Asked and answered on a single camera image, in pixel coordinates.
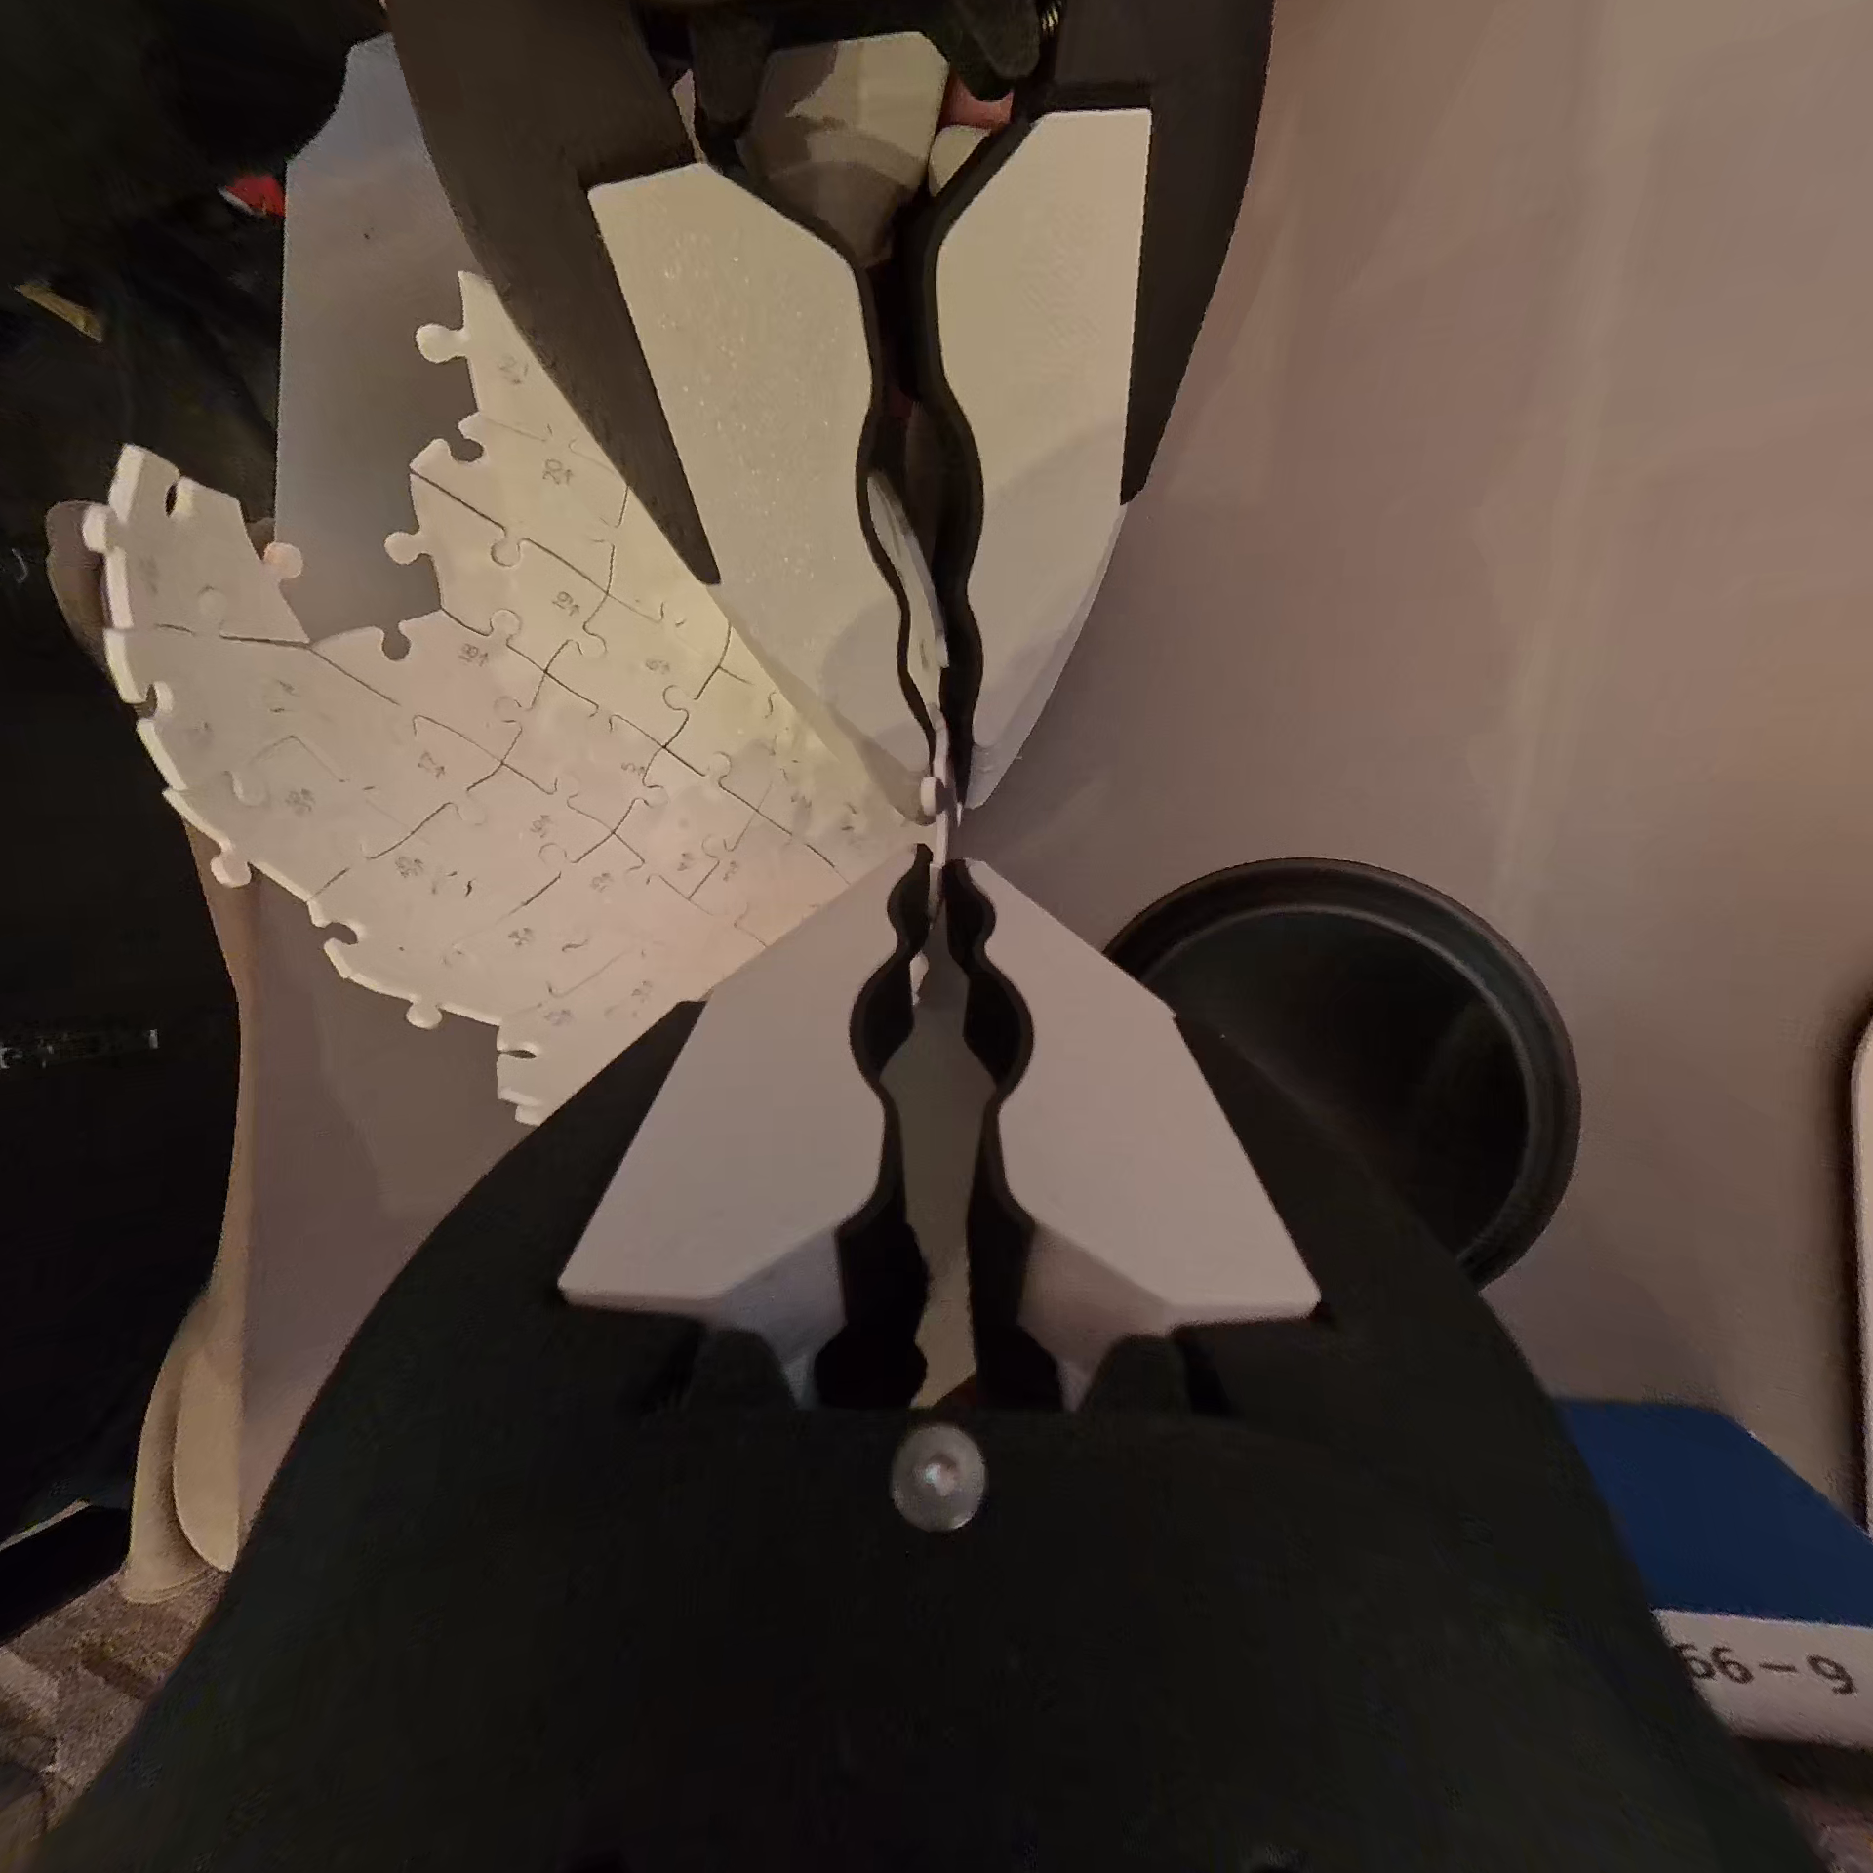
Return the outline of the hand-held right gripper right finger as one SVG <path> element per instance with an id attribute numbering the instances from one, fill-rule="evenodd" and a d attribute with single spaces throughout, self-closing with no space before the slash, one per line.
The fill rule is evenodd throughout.
<path id="1" fill-rule="evenodd" d="M 945 864 L 991 1077 L 968 1195 L 980 1396 L 1070 1409 L 1124 1340 L 1309 1320 L 1321 1289 L 1178 1018 L 991 864 Z"/>

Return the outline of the single curved puzzle piece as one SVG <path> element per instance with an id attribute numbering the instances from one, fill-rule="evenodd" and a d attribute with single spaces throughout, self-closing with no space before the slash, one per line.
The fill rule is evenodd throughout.
<path id="1" fill-rule="evenodd" d="M 943 891 L 945 868 L 957 856 L 965 806 L 955 781 L 952 752 L 949 744 L 932 755 L 922 781 L 922 806 L 916 820 L 920 843 L 929 851 L 929 889 L 935 899 Z"/>

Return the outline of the partly built puzzle ball shell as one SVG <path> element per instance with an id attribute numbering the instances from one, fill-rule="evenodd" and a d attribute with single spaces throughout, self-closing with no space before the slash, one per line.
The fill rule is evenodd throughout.
<path id="1" fill-rule="evenodd" d="M 493 1028 L 534 1123 L 931 832 L 785 699 L 482 277 L 415 344 L 475 393 L 477 457 L 415 454 L 384 544 L 438 609 L 311 637 L 298 551 L 137 445 L 84 538 L 109 678 L 214 876 L 279 883 L 411 1024 Z"/>

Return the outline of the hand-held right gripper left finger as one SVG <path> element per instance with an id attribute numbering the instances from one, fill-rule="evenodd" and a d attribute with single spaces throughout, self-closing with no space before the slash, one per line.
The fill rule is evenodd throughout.
<path id="1" fill-rule="evenodd" d="M 566 1269 L 573 1305 L 758 1335 L 817 1399 L 910 1399 L 931 1274 L 884 1069 L 931 854 L 891 859 L 703 1004 Z"/>

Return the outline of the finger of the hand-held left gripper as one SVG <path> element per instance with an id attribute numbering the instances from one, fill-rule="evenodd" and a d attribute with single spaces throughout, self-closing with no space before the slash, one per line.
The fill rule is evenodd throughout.
<path id="1" fill-rule="evenodd" d="M 865 261 L 931 153 L 949 59 L 915 31 L 769 56 L 744 171 L 591 186 L 716 564 L 771 684 L 901 816 L 935 816 L 945 628 L 891 477 Z"/>
<path id="2" fill-rule="evenodd" d="M 949 124 L 929 147 L 910 329 L 936 463 L 961 470 L 931 569 L 899 499 L 905 667 L 936 706 L 960 805 L 983 805 L 1083 635 L 1127 514 L 1119 491 L 1146 180 L 1146 107 Z"/>

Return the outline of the blue puzzle box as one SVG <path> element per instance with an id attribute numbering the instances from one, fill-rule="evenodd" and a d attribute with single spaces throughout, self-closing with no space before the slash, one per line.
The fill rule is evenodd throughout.
<path id="1" fill-rule="evenodd" d="M 1718 1412 L 1574 1398 L 1560 1413 L 1720 1719 L 1755 1742 L 1869 1749 L 1869 1534 Z"/>

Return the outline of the black round ball stand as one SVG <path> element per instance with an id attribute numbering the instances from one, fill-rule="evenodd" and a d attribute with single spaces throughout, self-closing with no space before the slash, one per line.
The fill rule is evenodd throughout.
<path id="1" fill-rule="evenodd" d="M 1106 957 L 1345 1136 L 1474 1285 L 1546 1235 L 1576 1169 L 1576 1053 L 1460 900 L 1350 859 L 1265 859 L 1163 895 Z"/>

